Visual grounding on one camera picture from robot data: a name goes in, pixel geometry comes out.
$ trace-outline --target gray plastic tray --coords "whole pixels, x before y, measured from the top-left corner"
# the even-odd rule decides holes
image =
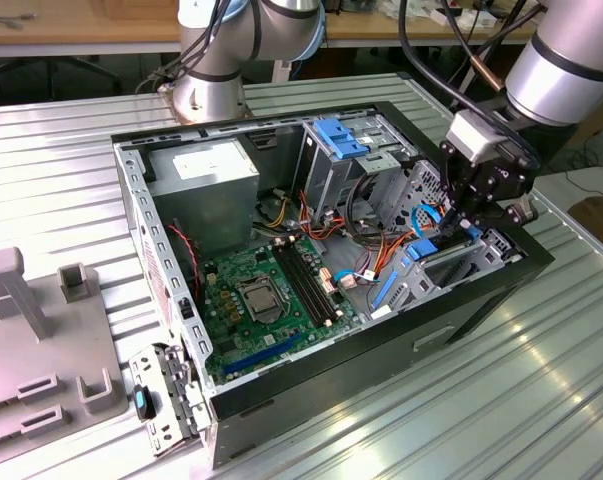
[[[97,272],[22,274],[0,251],[0,462],[128,408]]]

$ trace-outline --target metal bracket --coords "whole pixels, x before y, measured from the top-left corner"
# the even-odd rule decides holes
[[[181,347],[150,345],[130,359],[130,366],[135,385],[149,391],[140,401],[152,402],[153,414],[146,429],[155,456],[210,427],[212,417],[201,386],[193,378],[193,365],[185,361]]]

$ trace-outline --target green motherboard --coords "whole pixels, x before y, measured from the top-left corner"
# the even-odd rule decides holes
[[[311,278],[316,282],[309,287],[315,291],[317,286],[321,288],[320,270],[324,265],[310,241],[300,239],[291,248],[303,259],[306,281]],[[313,305],[302,299],[308,284],[298,283],[296,275],[290,278],[289,267],[284,268],[287,264],[282,265],[276,254],[272,246],[260,247],[204,265],[204,322],[213,344],[207,367],[217,384],[360,325],[350,302],[338,290],[323,295],[338,318],[318,324]]]

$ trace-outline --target black cable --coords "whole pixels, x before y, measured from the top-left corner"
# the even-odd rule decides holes
[[[435,86],[437,86],[444,93],[449,95],[451,98],[457,100],[461,105],[466,107],[468,110],[476,114],[479,118],[485,121],[490,127],[496,130],[498,133],[507,137],[512,143],[518,146],[526,155],[527,159],[531,162],[529,165],[522,165],[523,168],[529,170],[537,170],[541,166],[541,158],[538,152],[530,145],[524,138],[518,135],[508,125],[492,113],[487,112],[479,105],[477,105],[469,97],[461,93],[454,87],[448,85],[443,79],[441,79],[436,73],[434,73],[427,65],[425,65],[418,57],[406,34],[406,10],[407,0],[400,0],[399,2],[399,41],[403,48],[403,53],[410,60],[412,65],[428,80],[430,80]]]
[[[194,68],[201,62],[201,60],[203,60],[203,57],[205,57],[205,54],[207,53],[210,44],[216,38],[219,28],[221,28],[221,25],[223,24],[223,17],[225,17],[225,13],[231,3],[230,0],[215,0],[215,5],[217,3],[220,3],[220,1],[222,2],[221,6],[216,12],[216,17],[211,22],[211,26],[209,26],[207,29],[207,35],[203,47],[201,47],[198,52],[192,54],[190,57],[186,58],[181,62],[181,64],[177,68],[177,77],[175,81],[180,80],[186,75],[192,73]]]
[[[202,55],[203,53],[205,53],[205,49],[207,48],[207,46],[210,44],[211,41],[211,36],[213,33],[213,28],[214,25],[216,24],[217,21],[219,21],[219,5],[221,4],[221,0],[215,0],[214,6],[212,7],[212,13],[210,15],[210,22],[208,24],[208,26],[205,28],[205,30],[201,33],[201,35],[199,35],[199,37],[188,46],[188,48],[186,48],[177,58],[175,58],[174,60],[172,60],[171,62],[167,63],[166,65],[162,65],[161,67],[155,69],[150,75],[148,75],[148,78],[146,78],[145,80],[143,80],[142,82],[140,82],[136,89],[135,89],[135,93],[138,94],[141,91],[141,88],[148,82],[151,81],[157,81],[157,80],[161,80],[164,77],[172,77],[174,75],[174,69],[178,68],[177,71],[180,71],[181,66],[180,63],[182,62],[182,60],[184,58],[186,58],[187,55],[189,55],[202,41],[204,41],[204,39],[206,40],[206,42],[204,43],[204,47],[199,51],[196,52],[195,54],[193,54],[191,57],[186,59],[186,62],[189,62],[192,58],[194,58],[197,55]],[[227,5],[225,6],[225,8],[223,9],[223,14],[221,15],[221,20],[223,19],[223,15],[225,15],[225,11],[227,10]]]
[[[478,48],[476,54],[481,55],[492,44],[502,41],[505,37],[510,35],[512,32],[514,32],[518,28],[521,28],[524,24],[526,24],[527,22],[532,20],[535,16],[537,16],[539,13],[543,12],[544,10],[545,10],[545,7],[543,5],[541,5],[540,3],[535,5],[528,11],[528,13],[526,13],[525,15],[523,15],[521,18],[517,19],[516,21],[512,22],[512,25],[510,25],[507,28],[502,28],[498,33],[495,33],[490,38],[488,38],[485,42],[483,42],[481,44],[481,46]]]
[[[371,222],[363,221],[362,223],[367,227],[371,227],[378,231],[377,235],[364,235],[356,228],[356,225],[353,220],[353,205],[354,199],[357,197],[360,191],[365,189],[370,182],[372,182],[376,178],[376,175],[366,176],[363,175],[357,183],[352,187],[350,193],[348,193],[348,197],[345,201],[345,212],[343,214],[343,220],[345,222],[346,231],[352,236],[352,239],[362,246],[376,246],[381,242],[382,239],[382,230],[377,225],[374,225]]]
[[[601,195],[603,197],[603,192],[601,192],[600,190],[589,190],[587,188],[582,187],[581,185],[579,185],[578,183],[576,183],[574,180],[572,180],[570,178],[570,176],[568,175],[568,171],[566,170],[565,172],[565,179],[570,182],[572,185],[574,185],[575,187],[577,187],[580,190],[583,190],[586,193],[598,193],[599,195]]]
[[[512,23],[514,23],[514,21],[517,19],[517,17],[521,13],[521,10],[523,10],[523,7],[527,3],[527,1],[528,0],[517,0],[517,3],[514,4],[514,6],[512,7],[512,10],[510,10],[510,13],[508,13],[508,16],[503,21],[503,25],[501,26],[500,31],[510,27],[510,25],[512,25]],[[494,48],[492,48],[492,50],[490,50],[488,52],[488,54],[486,55],[486,57],[483,59],[483,62],[485,64],[487,64],[490,61],[490,59],[492,58],[492,55],[494,54],[496,49],[499,48],[502,41],[503,41],[503,39],[497,40],[496,42],[494,42],[494,45],[493,45]]]
[[[470,29],[470,33],[468,34],[468,36],[466,38],[466,41],[468,42],[468,44],[470,44],[470,40],[472,40],[472,34],[474,33],[474,29],[477,26],[477,21],[479,20],[480,14],[481,14],[481,10],[477,10],[477,14],[474,16],[474,22],[472,22],[472,28]],[[461,70],[463,70],[465,68],[467,63],[468,63],[468,57],[464,56],[463,61],[461,62],[461,65],[459,65],[459,68],[457,68],[457,70],[452,74],[452,76],[448,80],[448,83],[452,83],[454,81],[454,79],[457,78],[457,75],[461,72]]]
[[[513,21],[510,25],[506,25],[504,23],[503,27],[501,27],[501,30],[499,30],[499,32],[495,33],[490,38],[488,38],[485,42],[483,42],[481,45],[479,45],[479,47],[477,48],[477,50],[475,52],[475,55],[481,55],[483,52],[486,51],[486,49],[488,49],[491,46],[494,46],[495,48],[493,48],[492,50],[490,50],[490,52],[488,52],[488,56],[484,60],[484,63],[487,63],[487,61],[490,59],[493,52],[501,44],[501,42],[503,41],[503,39],[506,36],[511,34],[513,31],[517,30],[518,28],[521,28],[524,24],[526,24],[527,22],[532,20],[532,18],[534,18],[536,15],[538,15],[540,12],[542,12],[544,10],[545,10],[545,7],[541,4],[538,4],[538,5],[535,5],[534,7],[532,7],[528,11],[528,13],[526,13],[520,19]],[[461,66],[457,69],[456,72],[454,72],[454,75],[452,75],[452,77],[450,77],[450,80],[448,81],[448,83],[451,83],[456,78],[456,76],[465,69],[465,67],[467,66],[469,61],[470,61],[469,57],[466,56],[466,58],[464,58],[464,60],[463,60],[463,63],[461,64]]]
[[[448,18],[448,23],[450,24],[450,28],[452,29],[452,32],[454,33],[455,37],[457,37],[457,40],[459,40],[459,42],[461,43],[461,48],[463,48],[465,50],[465,53],[468,55],[468,57],[471,57],[474,54],[472,53],[472,50],[470,49],[470,44],[468,43],[466,38],[463,36],[463,33],[461,33],[461,29],[459,28],[459,24],[457,23],[457,20],[454,17],[454,14],[452,13],[452,8],[450,7],[448,0],[443,0],[441,2],[441,5],[443,5],[443,11],[445,12],[445,16]]]

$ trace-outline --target aluminum extrusion table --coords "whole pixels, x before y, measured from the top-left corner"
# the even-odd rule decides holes
[[[435,142],[450,119],[395,75],[246,94],[257,115],[392,100]],[[156,95],[0,108],[0,246],[21,248],[26,277],[75,261],[99,271],[128,391],[128,359],[165,333],[127,232],[109,136],[171,125]],[[537,204],[528,230],[556,261],[474,334],[221,470],[211,472],[199,443],[156,462],[131,404],[1,464],[0,478],[603,478],[603,249]]]

